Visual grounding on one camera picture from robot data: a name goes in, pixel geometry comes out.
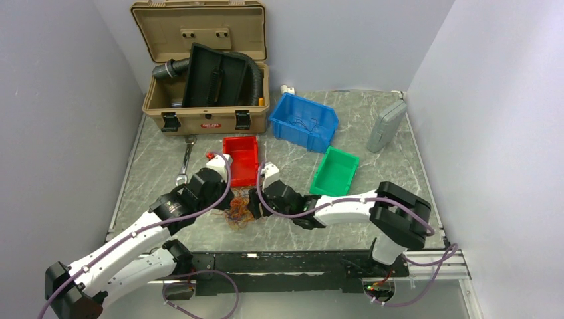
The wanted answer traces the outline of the white pipe elbow fitting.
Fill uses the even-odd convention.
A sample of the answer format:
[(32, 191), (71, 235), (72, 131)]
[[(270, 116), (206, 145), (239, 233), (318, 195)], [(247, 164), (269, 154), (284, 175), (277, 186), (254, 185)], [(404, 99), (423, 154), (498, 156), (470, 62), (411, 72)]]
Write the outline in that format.
[(283, 84), (280, 86), (280, 92), (281, 94), (295, 94), (295, 88)]

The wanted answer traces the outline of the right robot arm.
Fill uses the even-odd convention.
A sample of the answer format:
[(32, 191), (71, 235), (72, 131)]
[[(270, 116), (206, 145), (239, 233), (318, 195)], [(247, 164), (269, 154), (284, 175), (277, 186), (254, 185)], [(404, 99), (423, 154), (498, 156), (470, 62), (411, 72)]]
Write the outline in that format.
[(382, 276), (409, 249), (422, 249), (435, 230), (429, 223), (431, 204), (385, 181), (377, 189), (350, 196), (301, 195), (281, 181), (249, 191), (248, 210), (256, 219), (270, 215), (292, 220), (307, 230), (331, 225), (370, 223), (382, 233), (366, 258), (370, 273)]

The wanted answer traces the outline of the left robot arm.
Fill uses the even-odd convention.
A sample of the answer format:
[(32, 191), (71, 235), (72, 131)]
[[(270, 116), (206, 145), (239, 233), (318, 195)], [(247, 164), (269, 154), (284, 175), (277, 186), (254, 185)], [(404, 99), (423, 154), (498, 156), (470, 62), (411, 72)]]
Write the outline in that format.
[(193, 254), (173, 235), (233, 199), (231, 168), (205, 167), (165, 193), (123, 232), (85, 257), (45, 271), (45, 303), (57, 318), (98, 318), (124, 295), (159, 278), (191, 275)]

